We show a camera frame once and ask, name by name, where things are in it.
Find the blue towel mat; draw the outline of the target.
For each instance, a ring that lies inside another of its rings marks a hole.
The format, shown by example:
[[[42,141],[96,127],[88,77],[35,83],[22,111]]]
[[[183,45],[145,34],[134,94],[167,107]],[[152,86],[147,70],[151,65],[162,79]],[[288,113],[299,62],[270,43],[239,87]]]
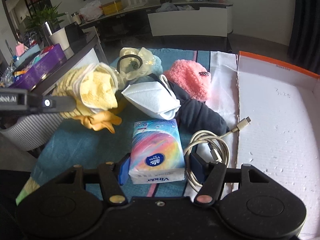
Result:
[[[195,60],[209,70],[209,51],[165,48],[149,50],[161,59],[163,70],[170,69],[171,65],[179,59]],[[87,129],[78,120],[63,120],[41,152],[30,178],[16,198],[16,204],[18,205],[39,186],[75,164],[82,165],[85,169],[93,169],[107,161],[117,163],[129,153],[134,123],[150,118],[130,103],[116,115],[122,118],[122,123],[115,126],[115,134],[110,133],[108,129],[100,131]],[[185,180],[152,186],[151,184],[133,185],[129,178],[121,188],[130,199],[132,196],[181,197],[186,187]]]

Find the white paper cup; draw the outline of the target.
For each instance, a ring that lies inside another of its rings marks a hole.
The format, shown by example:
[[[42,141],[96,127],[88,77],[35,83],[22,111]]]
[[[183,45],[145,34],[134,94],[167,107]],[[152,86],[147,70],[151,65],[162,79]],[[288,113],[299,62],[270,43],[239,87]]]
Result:
[[[51,45],[59,44],[63,51],[67,50],[70,46],[65,28],[62,28],[50,35],[49,40]]]

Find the pink fluffy sock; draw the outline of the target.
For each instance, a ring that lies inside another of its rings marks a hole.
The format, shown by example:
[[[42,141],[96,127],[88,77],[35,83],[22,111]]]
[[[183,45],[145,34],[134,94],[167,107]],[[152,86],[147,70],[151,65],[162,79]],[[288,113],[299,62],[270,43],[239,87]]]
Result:
[[[176,60],[164,75],[184,89],[192,99],[205,102],[210,98],[211,74],[200,63]]]

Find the colourful Vinda tissue pack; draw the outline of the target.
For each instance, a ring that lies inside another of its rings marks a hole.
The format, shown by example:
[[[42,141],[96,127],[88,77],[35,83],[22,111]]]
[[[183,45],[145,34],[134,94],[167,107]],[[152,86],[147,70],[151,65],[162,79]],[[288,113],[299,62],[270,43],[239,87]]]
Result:
[[[175,119],[134,123],[129,176],[134,184],[182,181],[185,161]]]

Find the white face mask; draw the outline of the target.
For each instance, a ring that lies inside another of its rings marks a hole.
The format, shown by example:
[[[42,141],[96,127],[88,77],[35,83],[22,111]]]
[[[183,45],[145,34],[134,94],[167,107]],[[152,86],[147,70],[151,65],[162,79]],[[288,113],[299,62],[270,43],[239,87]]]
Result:
[[[167,77],[159,81],[128,85],[123,91],[124,98],[146,115],[154,119],[171,120],[181,107],[180,100],[169,86]]]

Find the dark blue curtain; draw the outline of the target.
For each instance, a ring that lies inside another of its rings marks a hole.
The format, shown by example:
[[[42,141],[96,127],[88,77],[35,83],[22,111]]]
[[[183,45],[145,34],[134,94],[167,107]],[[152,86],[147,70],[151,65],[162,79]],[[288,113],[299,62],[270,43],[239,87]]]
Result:
[[[287,54],[292,63],[319,74],[319,0],[296,0]]]

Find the dark navy sock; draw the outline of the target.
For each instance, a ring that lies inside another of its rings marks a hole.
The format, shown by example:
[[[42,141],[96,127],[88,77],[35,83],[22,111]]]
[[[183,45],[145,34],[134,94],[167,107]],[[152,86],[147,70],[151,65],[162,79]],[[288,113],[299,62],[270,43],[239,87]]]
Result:
[[[190,133],[208,130],[220,136],[229,132],[227,122],[219,113],[210,109],[204,102],[193,99],[179,85],[171,81],[169,85],[181,104],[176,118]]]

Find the purple box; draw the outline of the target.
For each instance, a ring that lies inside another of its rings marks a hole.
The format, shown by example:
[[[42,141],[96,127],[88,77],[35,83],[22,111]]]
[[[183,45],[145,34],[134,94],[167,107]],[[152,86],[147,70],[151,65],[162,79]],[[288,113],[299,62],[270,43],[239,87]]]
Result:
[[[60,46],[56,44],[53,49],[33,64],[28,71],[15,81],[9,88],[27,89],[31,91],[51,72],[66,62],[66,56]]]

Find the yellow striped cloth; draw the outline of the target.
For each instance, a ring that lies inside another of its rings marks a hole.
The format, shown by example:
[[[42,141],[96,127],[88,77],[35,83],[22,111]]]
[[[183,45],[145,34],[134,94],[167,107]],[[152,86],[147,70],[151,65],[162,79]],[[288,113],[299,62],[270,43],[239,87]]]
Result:
[[[68,71],[56,84],[52,95],[71,96],[76,100],[75,110],[60,113],[63,118],[70,119],[117,108],[117,90],[115,69],[101,62]]]

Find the white plastic bag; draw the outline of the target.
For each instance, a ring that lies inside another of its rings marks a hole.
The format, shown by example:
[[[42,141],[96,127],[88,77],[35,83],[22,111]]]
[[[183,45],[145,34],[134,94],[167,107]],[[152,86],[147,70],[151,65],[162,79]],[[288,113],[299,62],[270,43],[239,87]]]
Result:
[[[81,8],[79,14],[86,22],[96,20],[104,14],[101,6],[102,4],[99,0],[92,1]]]

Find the orange yellow cloth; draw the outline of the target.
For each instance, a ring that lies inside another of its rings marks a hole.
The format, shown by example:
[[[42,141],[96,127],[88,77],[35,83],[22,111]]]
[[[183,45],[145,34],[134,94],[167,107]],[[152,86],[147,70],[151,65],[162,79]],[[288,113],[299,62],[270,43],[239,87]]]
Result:
[[[92,110],[87,110],[85,113],[74,116],[74,120],[79,120],[80,123],[87,129],[94,131],[100,131],[102,129],[108,129],[112,134],[115,133],[114,126],[119,126],[122,123],[121,117],[118,116],[125,107],[128,101],[125,98],[120,99],[118,107],[111,110],[100,111],[94,113]]]

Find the left green plant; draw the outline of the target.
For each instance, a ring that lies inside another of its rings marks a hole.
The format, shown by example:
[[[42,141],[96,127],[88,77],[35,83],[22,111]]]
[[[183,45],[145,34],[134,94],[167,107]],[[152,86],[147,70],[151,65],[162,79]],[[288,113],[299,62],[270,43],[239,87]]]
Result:
[[[58,12],[60,4],[56,6],[45,5],[43,9],[36,8],[30,16],[26,16],[26,34],[36,41],[43,41],[47,45],[52,45],[50,35],[60,29],[67,15],[66,12]]]

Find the white router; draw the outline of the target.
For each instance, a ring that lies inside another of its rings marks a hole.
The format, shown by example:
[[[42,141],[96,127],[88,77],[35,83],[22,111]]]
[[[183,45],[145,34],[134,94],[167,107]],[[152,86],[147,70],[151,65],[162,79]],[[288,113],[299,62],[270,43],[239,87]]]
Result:
[[[137,9],[148,4],[148,0],[127,0],[127,7],[124,10]]]

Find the cream scrunchie with black band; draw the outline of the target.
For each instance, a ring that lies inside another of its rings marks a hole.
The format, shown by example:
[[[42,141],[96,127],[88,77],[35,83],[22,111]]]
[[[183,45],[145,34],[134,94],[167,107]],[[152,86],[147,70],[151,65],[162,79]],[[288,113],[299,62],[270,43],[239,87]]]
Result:
[[[126,81],[148,76],[152,73],[156,60],[151,51],[142,47],[122,48],[117,62],[117,71]]]

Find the yellow box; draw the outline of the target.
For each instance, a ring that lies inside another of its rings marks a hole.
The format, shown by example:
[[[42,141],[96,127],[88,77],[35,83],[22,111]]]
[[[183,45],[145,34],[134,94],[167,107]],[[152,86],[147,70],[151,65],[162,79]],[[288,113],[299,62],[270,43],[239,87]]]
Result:
[[[103,4],[101,8],[104,15],[109,15],[123,10],[123,4],[121,0],[115,0],[113,2]]]

